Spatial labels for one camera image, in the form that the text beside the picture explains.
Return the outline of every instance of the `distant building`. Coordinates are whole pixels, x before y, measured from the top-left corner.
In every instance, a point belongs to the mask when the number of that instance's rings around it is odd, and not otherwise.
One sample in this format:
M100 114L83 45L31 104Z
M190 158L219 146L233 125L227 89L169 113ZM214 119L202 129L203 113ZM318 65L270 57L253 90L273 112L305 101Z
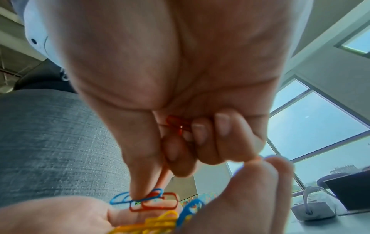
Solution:
M357 172L360 172L360 170L357 167L355 167L354 165L347 165L347 166L344 166L344 167L336 167L336 168L334 168L333 170L330 171L331 174L338 174L338 173L353 174L353 173L357 173Z

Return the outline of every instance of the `blue paper clip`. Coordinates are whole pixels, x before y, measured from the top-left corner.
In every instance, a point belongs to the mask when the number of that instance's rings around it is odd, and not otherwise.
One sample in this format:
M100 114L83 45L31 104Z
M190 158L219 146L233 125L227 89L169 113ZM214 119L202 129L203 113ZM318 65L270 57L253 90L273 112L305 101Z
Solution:
M126 201L126 199L130 197L129 192L123 192L123 193L120 193L120 194L116 195L115 197L113 197L112 200L110 200L109 204L118 205L118 204L131 203L131 202L149 201L149 200L152 200L152 199L160 198L163 195L163 193L164 193L163 189L153 189L151 192L158 192L158 191L159 191L159 194L156 195L156 196L145 197L145 198L140 199L140 200L132 200L131 199L131 201ZM120 201L120 202L115 201L118 197L121 197L121 196L124 196L124 195L126 195L126 196L122 199L122 201Z
M184 223L188 215L191 215L191 216L195 215L195 213L193 213L190 209L192 206L197 205L197 204L200 204L201 207L205 206L205 204L199 199L194 199L188 204L186 204L186 206L183 208L183 211L181 212L181 214L179 215L176 221L176 227L180 227Z

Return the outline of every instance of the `human palm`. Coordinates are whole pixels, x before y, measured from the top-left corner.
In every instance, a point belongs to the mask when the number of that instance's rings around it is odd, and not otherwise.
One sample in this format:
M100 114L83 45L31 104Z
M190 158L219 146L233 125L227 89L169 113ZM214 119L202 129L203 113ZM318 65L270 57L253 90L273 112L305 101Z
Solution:
M120 145L137 198L165 183L168 168L187 176L197 159L217 164L258 154L296 19L310 4L118 0L40 6L72 84ZM192 120L195 144L168 131L168 115ZM232 118L247 124L231 131ZM237 142L244 154L224 147L224 136L235 131L246 132Z

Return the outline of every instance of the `window pane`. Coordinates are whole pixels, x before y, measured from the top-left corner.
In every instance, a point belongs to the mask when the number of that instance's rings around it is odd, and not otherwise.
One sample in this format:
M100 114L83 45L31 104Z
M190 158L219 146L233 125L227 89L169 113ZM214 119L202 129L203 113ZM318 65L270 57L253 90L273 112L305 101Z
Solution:
M270 118L267 136L292 160L368 128L317 93L310 93Z
M244 165L244 163L242 162L233 162L233 161L228 161L227 164L230 168L231 175L234 175Z
M301 187L298 185L298 183L295 181L295 180L293 180L293 187L292 187L292 193L294 193L294 192L298 192L298 191L301 191L302 189L301 189Z
M356 173L370 166L370 136L295 163L297 176L307 186L323 176Z
M288 101L292 100L296 96L300 95L307 89L308 88L301 84L299 81L294 80L292 83L284 87L276 94L270 113L279 108L280 106L284 105Z
M361 54L370 52L370 26L355 35L348 42L343 44L344 47L355 50Z
M270 145L266 143L265 147L262 149L262 151L259 153L262 157L267 157L270 155L276 155L275 152L272 150Z

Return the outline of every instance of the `white power adapter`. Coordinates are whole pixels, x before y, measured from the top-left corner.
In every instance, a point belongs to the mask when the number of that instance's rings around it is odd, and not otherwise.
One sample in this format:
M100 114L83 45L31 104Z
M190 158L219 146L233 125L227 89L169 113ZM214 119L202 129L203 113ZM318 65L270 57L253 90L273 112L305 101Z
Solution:
M308 202L310 212L304 204L295 205L291 208L294 216L299 221L309 221L334 217L336 214L326 202Z

